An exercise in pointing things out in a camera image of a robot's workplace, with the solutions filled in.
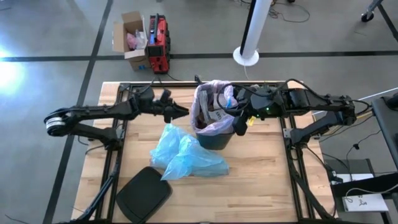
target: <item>red power station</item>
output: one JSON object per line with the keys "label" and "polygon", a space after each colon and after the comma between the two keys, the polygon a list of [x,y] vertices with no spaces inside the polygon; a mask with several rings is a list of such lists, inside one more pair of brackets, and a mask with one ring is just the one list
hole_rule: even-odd
{"label": "red power station", "polygon": [[170,36],[165,16],[150,16],[147,55],[155,74],[166,74],[170,68]]}

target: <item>white pole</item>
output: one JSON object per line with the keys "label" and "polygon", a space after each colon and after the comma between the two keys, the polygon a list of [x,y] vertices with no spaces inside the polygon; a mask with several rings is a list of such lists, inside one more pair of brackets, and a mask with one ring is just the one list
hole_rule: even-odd
{"label": "white pole", "polygon": [[252,0],[242,44],[233,53],[233,57],[238,64],[252,66],[258,62],[257,44],[271,3],[272,0]]}

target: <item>yellow tag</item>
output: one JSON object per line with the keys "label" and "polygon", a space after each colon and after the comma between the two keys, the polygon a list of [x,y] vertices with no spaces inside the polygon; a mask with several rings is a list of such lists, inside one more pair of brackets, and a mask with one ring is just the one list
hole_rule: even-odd
{"label": "yellow tag", "polygon": [[252,116],[248,121],[248,126],[253,126],[254,120],[256,119],[255,116]]}

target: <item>pink item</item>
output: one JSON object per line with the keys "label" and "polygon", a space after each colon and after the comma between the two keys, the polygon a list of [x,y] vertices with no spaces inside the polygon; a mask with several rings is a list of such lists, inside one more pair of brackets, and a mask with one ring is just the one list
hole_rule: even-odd
{"label": "pink item", "polygon": [[137,39],[135,35],[127,33],[127,45],[129,46],[130,50],[135,50],[137,46]]}

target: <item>black trash can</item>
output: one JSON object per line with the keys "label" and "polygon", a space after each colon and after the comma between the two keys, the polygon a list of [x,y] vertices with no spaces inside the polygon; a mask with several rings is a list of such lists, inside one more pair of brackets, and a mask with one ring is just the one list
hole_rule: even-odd
{"label": "black trash can", "polygon": [[210,150],[222,150],[226,147],[235,132],[231,134],[217,134],[216,136],[205,136],[197,133],[197,139],[201,147]]}

